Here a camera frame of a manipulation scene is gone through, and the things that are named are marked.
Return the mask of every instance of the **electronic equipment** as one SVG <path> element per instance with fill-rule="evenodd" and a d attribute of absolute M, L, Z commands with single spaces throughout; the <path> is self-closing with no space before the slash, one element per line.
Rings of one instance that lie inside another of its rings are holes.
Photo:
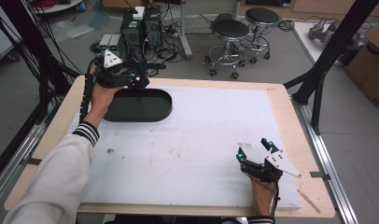
<path fill-rule="evenodd" d="M 123 41 L 121 35 L 112 35 L 110 42 L 108 43 L 108 49 L 118 57 L 123 56 Z"/>
<path fill-rule="evenodd" d="M 145 29 L 143 21 L 133 19 L 133 12 L 127 11 L 123 15 L 120 26 L 120 34 L 126 47 L 140 47 L 145 39 Z"/>
<path fill-rule="evenodd" d="M 246 0 L 247 5 L 289 7 L 291 0 Z"/>
<path fill-rule="evenodd" d="M 135 7 L 135 13 L 133 14 L 133 19 L 136 21 L 141 21 L 144 18 L 144 7 Z"/>
<path fill-rule="evenodd" d="M 102 52 L 108 49 L 108 43 L 110 43 L 111 36 L 113 35 L 103 35 L 102 40 L 99 43 L 99 47 Z"/>
<path fill-rule="evenodd" d="M 154 49 L 162 47 L 161 7 L 147 8 L 144 17 L 148 45 Z"/>

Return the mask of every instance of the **metal bracket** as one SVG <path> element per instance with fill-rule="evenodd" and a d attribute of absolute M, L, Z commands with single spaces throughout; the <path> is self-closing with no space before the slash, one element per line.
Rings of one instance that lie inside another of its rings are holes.
<path fill-rule="evenodd" d="M 322 172 L 310 172 L 312 178 L 322 178 L 323 181 L 331 180 L 330 175 L 325 175 Z"/>
<path fill-rule="evenodd" d="M 110 50 L 105 50 L 105 68 L 122 63 L 122 59 L 113 54 Z"/>
<path fill-rule="evenodd" d="M 297 176 L 301 178 L 301 173 L 297 170 L 297 168 L 292 164 L 291 160 L 286 155 L 283 149 L 272 153 L 270 156 L 265 158 L 268 162 L 270 162 L 276 169 L 286 172 L 290 175 Z"/>

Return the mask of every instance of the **stool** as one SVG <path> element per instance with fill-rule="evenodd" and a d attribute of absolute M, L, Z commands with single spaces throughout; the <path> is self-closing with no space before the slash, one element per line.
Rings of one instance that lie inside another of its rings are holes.
<path fill-rule="evenodd" d="M 214 77 L 217 74 L 214 69 L 216 63 L 222 65 L 232 65 L 233 72 L 231 78 L 237 79 L 239 74 L 236 72 L 236 64 L 245 66 L 245 61 L 235 48 L 231 47 L 231 42 L 240 41 L 248 34 L 246 25 L 234 20 L 215 21 L 212 27 L 213 35 L 225 40 L 225 45 L 218 45 L 211 48 L 205 57 L 207 63 L 213 62 L 210 68 L 210 76 Z"/>
<path fill-rule="evenodd" d="M 246 11 L 245 18 L 253 27 L 255 26 L 254 29 L 250 29 L 252 32 L 249 32 L 245 40 L 241 43 L 246 49 L 256 51 L 256 56 L 250 58 L 250 62 L 256 63 L 259 51 L 263 50 L 266 50 L 264 58 L 270 59 L 270 43 L 262 35 L 265 29 L 268 30 L 276 26 L 280 20 L 279 16 L 267 8 L 252 7 Z"/>

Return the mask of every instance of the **desk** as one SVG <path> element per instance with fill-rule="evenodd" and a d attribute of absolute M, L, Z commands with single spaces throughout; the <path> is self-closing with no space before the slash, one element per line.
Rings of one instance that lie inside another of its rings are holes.
<path fill-rule="evenodd" d="M 33 158 L 43 159 L 49 151 L 65 135 L 74 115 L 77 113 L 83 91 L 84 78 L 79 77 L 63 101 L 59 111 L 50 124 L 44 137 L 33 154 Z M 307 144 L 301 124 L 288 98 L 283 85 L 265 83 L 241 83 L 224 81 L 202 81 L 182 79 L 150 80 L 155 86 L 200 87 L 221 89 L 259 90 L 268 93 L 275 120 L 284 144 L 284 148 L 302 172 L 302 178 L 295 178 L 297 189 L 302 202 L 298 210 L 278 210 L 277 217 L 333 217 L 330 196 L 321 178 L 312 178 L 309 172 L 317 171 L 315 160 Z M 27 165 L 16 186 L 8 196 L 5 208 L 11 209 L 28 188 L 36 166 Z M 78 212 L 83 213 L 113 213 L 113 214 L 154 214 L 175 216 L 221 216 L 246 217 L 254 215 L 253 209 L 243 207 L 204 207 L 204 206 L 160 206 L 132 204 L 99 204 L 82 203 Z"/>

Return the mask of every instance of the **white sleeve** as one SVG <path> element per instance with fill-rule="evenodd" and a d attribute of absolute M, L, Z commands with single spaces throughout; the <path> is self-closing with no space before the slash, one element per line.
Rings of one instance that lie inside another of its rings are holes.
<path fill-rule="evenodd" d="M 4 223 L 75 223 L 98 138 L 87 122 L 67 134 L 39 164 L 29 189 Z"/>

